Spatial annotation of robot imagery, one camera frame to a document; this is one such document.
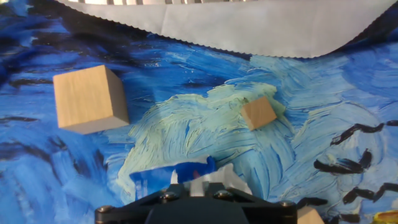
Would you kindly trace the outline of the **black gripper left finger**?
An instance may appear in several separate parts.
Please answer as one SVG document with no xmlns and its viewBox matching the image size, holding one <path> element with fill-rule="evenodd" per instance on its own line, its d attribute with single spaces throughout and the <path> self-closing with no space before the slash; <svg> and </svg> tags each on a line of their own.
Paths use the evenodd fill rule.
<svg viewBox="0 0 398 224">
<path fill-rule="evenodd" d="M 188 197 L 189 193 L 189 186 L 170 184 L 167 189 L 159 190 L 122 207 L 103 205 L 95 210 L 95 223 L 123 223 L 127 221 L 144 223 L 150 211 L 156 205 Z"/>
</svg>

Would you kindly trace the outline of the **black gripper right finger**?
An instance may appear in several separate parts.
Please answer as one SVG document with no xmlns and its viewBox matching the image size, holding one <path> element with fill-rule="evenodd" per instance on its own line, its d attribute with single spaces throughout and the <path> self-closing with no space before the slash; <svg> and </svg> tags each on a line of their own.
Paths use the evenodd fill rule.
<svg viewBox="0 0 398 224">
<path fill-rule="evenodd" d="M 205 205 L 215 223 L 297 224 L 297 206 L 291 201 L 271 203 L 220 182 L 203 184 Z"/>
</svg>

